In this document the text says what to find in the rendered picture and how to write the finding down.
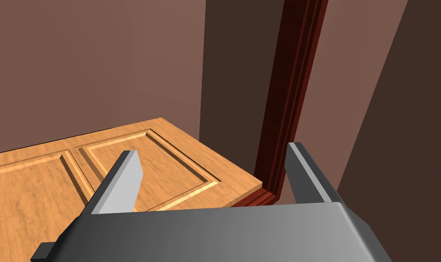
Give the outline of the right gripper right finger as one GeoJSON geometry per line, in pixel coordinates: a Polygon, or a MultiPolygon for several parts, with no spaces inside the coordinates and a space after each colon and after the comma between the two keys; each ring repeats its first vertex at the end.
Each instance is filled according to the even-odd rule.
{"type": "Polygon", "coordinates": [[[285,171],[297,204],[344,203],[302,143],[287,144],[285,171]]]}

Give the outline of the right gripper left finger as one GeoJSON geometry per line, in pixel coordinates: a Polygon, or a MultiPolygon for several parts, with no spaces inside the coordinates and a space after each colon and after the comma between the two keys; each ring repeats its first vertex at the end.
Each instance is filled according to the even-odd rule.
{"type": "Polygon", "coordinates": [[[123,151],[83,209],[83,214],[132,212],[142,178],[137,151],[123,151]]]}

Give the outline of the light wooden panelled door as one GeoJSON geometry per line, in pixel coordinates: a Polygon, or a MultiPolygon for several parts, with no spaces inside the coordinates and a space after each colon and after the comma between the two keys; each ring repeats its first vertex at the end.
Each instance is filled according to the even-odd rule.
{"type": "Polygon", "coordinates": [[[119,155],[136,150],[134,211],[230,207],[262,186],[163,118],[0,153],[0,262],[28,262],[76,218],[119,155]]]}

